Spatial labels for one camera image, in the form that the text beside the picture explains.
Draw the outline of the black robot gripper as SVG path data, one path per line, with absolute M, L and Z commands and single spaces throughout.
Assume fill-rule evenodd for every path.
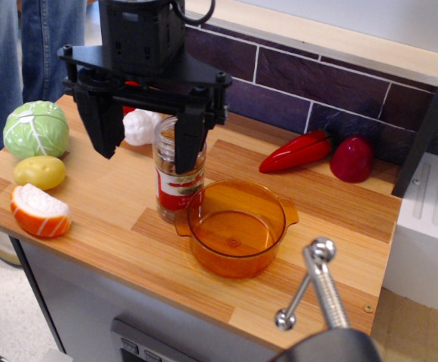
M 101 1 L 102 43 L 63 46 L 66 91 L 72 95 L 93 148 L 110 159 L 124 140 L 123 106 L 177 116 L 175 168 L 195 168 L 203 150 L 206 125 L 224 124 L 225 92 L 231 75 L 186 49 L 188 25 L 205 23 L 185 15 L 183 1 Z

